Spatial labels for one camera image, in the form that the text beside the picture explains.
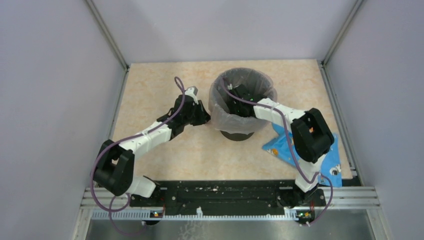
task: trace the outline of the wire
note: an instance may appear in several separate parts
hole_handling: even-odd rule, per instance
[[[147,131],[147,133],[148,134],[150,134],[151,132],[153,132],[153,131],[155,131],[155,130],[157,130],[157,129],[159,129],[160,127],[162,127],[163,125],[165,125],[165,124],[167,124],[169,121],[171,121],[180,111],[181,111],[181,109],[183,108],[183,105],[184,105],[184,101],[185,101],[185,99],[186,99],[186,93],[185,93],[185,89],[184,89],[184,84],[183,84],[183,81],[181,81],[181,79],[179,78],[179,77],[175,77],[174,78],[174,81],[175,81],[175,84],[176,84],[176,86],[181,90],[181,93],[182,93],[182,100],[181,100],[181,104],[178,106],[178,108],[177,108],[177,110],[169,117],[169,118],[167,118],[165,121],[163,121],[162,123],[160,123],[159,125],[157,125],[157,126],[155,126],[154,128],[152,128],[152,129],[150,129],[149,131]],[[133,136],[128,136],[128,137],[125,137],[125,138],[122,138],[122,139],[120,139],[120,140],[118,140],[118,141],[116,141],[116,142],[114,142],[114,143],[112,143],[112,144],[110,144],[109,146],[107,146],[105,149],[103,149],[103,151],[101,151],[100,152],[100,154],[97,156],[97,158],[95,159],[95,161],[94,161],[94,164],[93,164],[93,167],[92,167],[92,169],[91,169],[91,172],[90,172],[90,192],[91,192],[91,196],[92,196],[92,198],[93,198],[93,200],[94,200],[94,202],[97,204],[97,206],[99,206],[102,210],[104,210],[104,211],[106,211],[106,212],[108,212],[109,213],[109,219],[111,220],[111,222],[112,222],[112,225],[113,225],[113,227],[115,228],[115,230],[117,231],[117,232],[119,232],[119,233],[121,233],[121,234],[123,234],[123,235],[126,235],[126,236],[134,236],[133,234],[136,234],[136,235],[138,235],[139,234],[139,232],[135,232],[135,233],[125,233],[125,232],[123,232],[123,231],[121,231],[120,229],[118,229],[117,228],[117,226],[115,225],[115,223],[113,222],[113,220],[112,220],[112,213],[116,213],[116,212],[120,212],[120,211],[122,211],[122,210],[124,210],[125,208],[127,208],[129,205],[130,205],[130,201],[131,201],[131,198],[130,198],[130,194],[129,193],[126,193],[126,197],[127,197],[127,199],[128,199],[128,201],[126,202],[126,204],[123,206],[123,207],[121,207],[121,208],[118,208],[118,209],[112,209],[112,203],[113,203],[113,201],[114,201],[114,199],[116,198],[115,196],[113,196],[113,198],[112,198],[112,200],[110,201],[110,204],[109,204],[109,208],[107,208],[107,207],[105,207],[104,205],[102,205],[101,203],[100,203],[100,201],[99,201],[99,199],[97,198],[97,196],[96,196],[96,193],[95,193],[95,191],[94,191],[94,172],[95,172],[95,170],[96,170],[96,166],[97,166],[97,164],[99,163],[99,161],[100,161],[100,159],[103,157],[103,155],[105,154],[105,153],[107,153],[111,148],[113,148],[114,146],[116,146],[116,145],[118,145],[118,144],[120,144],[120,143],[122,143],[122,142],[124,142],[124,141],[128,141],[128,140],[131,140],[131,139],[135,139],[135,138],[138,138],[138,137],[141,137],[141,136],[143,136],[144,134],[143,133],[140,133],[140,134],[137,134],[137,135],[133,135]]]
[[[236,99],[236,100],[238,100],[238,101],[240,101],[242,103],[245,103],[245,104],[250,104],[250,105],[254,105],[254,106],[263,107],[263,108],[266,108],[266,109],[271,109],[271,110],[274,110],[274,111],[276,111],[277,113],[279,113],[281,115],[281,117],[282,117],[282,123],[284,124],[285,139],[287,140],[288,149],[290,150],[290,154],[291,154],[291,157],[294,160],[294,164],[296,165],[296,169],[299,171],[299,173],[302,176],[302,178],[308,184],[313,184],[315,182],[315,178],[320,174],[320,172],[319,171],[315,172],[315,174],[312,177],[312,180],[309,180],[305,176],[304,172],[302,171],[301,167],[299,166],[298,160],[296,159],[295,152],[293,151],[292,141],[290,141],[289,130],[287,129],[286,117],[284,116],[284,113],[282,111],[280,111],[278,108],[273,108],[272,106],[268,106],[268,105],[265,105],[265,104],[257,103],[257,102],[254,102],[254,101],[244,100],[244,99],[241,99],[241,98],[239,98],[237,96],[234,96],[233,94],[230,93],[230,91],[228,91],[227,87],[225,86],[225,80],[223,78],[221,79],[221,87],[233,99]],[[325,205],[325,207],[322,210],[321,214],[313,222],[315,222],[316,220],[318,220],[321,217],[321,215],[323,215],[323,213],[329,208],[330,203],[331,203],[331,201],[333,199],[333,184],[332,184],[331,180],[328,177],[326,177],[326,176],[324,176],[322,174],[321,174],[321,176],[323,178],[327,179],[328,182],[329,182],[329,184],[330,184],[330,192],[331,192],[330,193],[330,199],[328,200],[327,205]]]

